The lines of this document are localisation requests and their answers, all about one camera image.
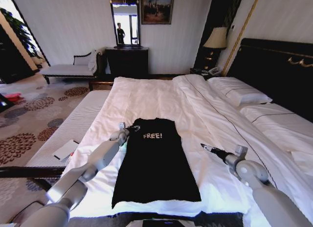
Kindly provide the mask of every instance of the telephone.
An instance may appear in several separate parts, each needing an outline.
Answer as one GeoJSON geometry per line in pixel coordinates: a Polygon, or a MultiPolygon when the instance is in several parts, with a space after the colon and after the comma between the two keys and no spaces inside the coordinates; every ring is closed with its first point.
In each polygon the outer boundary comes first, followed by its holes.
{"type": "Polygon", "coordinates": [[[212,68],[211,70],[209,70],[209,73],[213,76],[219,76],[221,75],[221,70],[219,70],[217,67],[212,68]]]}

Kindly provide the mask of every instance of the green leaves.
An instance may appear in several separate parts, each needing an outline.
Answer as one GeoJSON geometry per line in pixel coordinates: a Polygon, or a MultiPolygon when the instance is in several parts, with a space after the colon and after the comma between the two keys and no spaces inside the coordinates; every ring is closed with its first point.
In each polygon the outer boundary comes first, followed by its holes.
{"type": "Polygon", "coordinates": [[[36,47],[31,42],[31,39],[29,37],[30,34],[25,29],[27,28],[26,25],[20,20],[14,18],[12,13],[5,10],[4,8],[0,8],[0,11],[4,15],[5,19],[8,21],[10,26],[12,27],[14,33],[19,38],[20,42],[22,43],[28,54],[31,57],[38,57],[41,59],[41,57],[39,57],[37,54],[36,47]]]}

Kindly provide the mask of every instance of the table lamp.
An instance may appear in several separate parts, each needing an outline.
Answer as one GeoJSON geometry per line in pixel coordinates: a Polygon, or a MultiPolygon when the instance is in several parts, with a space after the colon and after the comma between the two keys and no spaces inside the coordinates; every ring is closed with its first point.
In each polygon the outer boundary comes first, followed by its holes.
{"type": "Polygon", "coordinates": [[[215,27],[203,45],[204,48],[209,49],[209,53],[205,55],[204,69],[215,67],[220,52],[227,47],[226,44],[227,27],[215,27]]]}

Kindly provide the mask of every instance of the floor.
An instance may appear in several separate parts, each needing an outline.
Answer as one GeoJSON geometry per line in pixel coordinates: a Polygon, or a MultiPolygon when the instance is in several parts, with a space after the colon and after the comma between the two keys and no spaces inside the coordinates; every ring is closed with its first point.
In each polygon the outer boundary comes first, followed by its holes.
{"type": "MultiPolygon", "coordinates": [[[[20,92],[23,99],[0,113],[0,166],[25,165],[89,89],[87,80],[51,78],[48,85],[37,73],[13,84],[0,84],[2,95],[15,92],[20,92]]],[[[45,192],[31,181],[0,179],[0,224],[35,200],[46,202],[45,192]]],[[[39,207],[33,204],[27,210],[31,213],[39,207]]]]}

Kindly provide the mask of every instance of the painting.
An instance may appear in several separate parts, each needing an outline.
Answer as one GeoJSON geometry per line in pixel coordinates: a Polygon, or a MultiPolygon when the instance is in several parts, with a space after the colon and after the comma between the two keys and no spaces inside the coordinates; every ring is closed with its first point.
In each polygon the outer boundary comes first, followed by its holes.
{"type": "Polygon", "coordinates": [[[171,24],[174,0],[141,0],[142,24],[171,24]]]}

